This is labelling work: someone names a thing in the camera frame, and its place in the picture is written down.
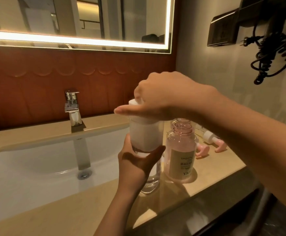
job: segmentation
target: mirror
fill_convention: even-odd
[[[174,0],[0,0],[0,45],[171,53]]]

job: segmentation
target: mirror light strip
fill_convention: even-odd
[[[141,42],[130,42],[130,41],[119,41],[119,40],[108,40],[108,39],[88,39],[88,38],[66,37],[57,35],[38,35],[38,34],[15,33],[15,32],[5,32],[5,31],[0,31],[0,40],[19,40],[19,41],[31,41],[31,42],[167,50],[169,44],[170,11],[171,11],[171,0],[167,0],[165,44],[141,43]]]

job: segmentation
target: white sink basin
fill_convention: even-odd
[[[118,178],[128,132],[117,127],[0,152],[0,220]],[[77,151],[88,152],[91,162],[85,180],[77,178],[76,140],[86,142]]]

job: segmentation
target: beige stone countertop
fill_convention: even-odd
[[[84,118],[83,123],[85,124],[83,131],[90,132],[127,125],[128,119],[111,114]],[[169,129],[169,122],[166,122],[164,136]],[[69,121],[0,131],[0,151],[11,150],[24,144],[59,139],[71,134],[78,135],[83,132],[71,133]],[[141,193],[131,209],[127,228],[138,227],[157,215],[165,214],[190,197],[245,167],[229,148],[216,154],[214,147],[210,147],[208,157],[195,160],[192,183],[175,184],[162,174],[157,190],[149,195]],[[0,236],[93,235],[114,197],[117,186],[116,179],[2,220]]]

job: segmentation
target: left hand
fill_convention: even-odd
[[[118,191],[126,194],[139,194],[144,187],[153,166],[159,161],[165,146],[159,146],[146,158],[141,158],[132,149],[130,134],[127,134],[119,159]]]

